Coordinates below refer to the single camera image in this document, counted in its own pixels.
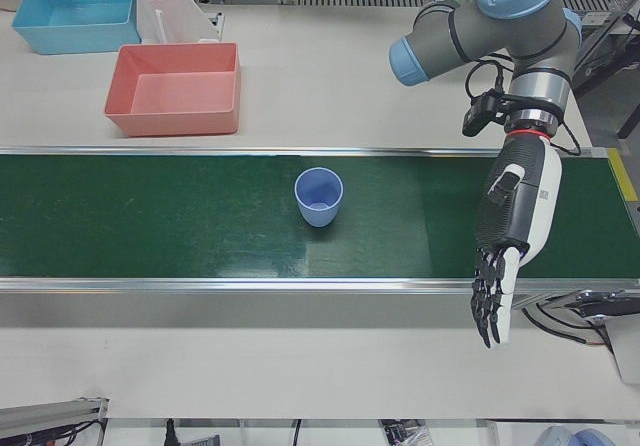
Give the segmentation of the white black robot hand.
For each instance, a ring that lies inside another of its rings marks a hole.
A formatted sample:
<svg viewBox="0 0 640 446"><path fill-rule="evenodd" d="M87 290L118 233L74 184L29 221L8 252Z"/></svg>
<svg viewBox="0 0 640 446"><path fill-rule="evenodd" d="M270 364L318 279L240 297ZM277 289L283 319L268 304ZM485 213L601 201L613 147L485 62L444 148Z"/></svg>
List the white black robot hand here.
<svg viewBox="0 0 640 446"><path fill-rule="evenodd" d="M519 269L543 249L556 208L562 164L547 136L509 133L483 188L474 238L470 308L488 348L509 342Z"/></svg>

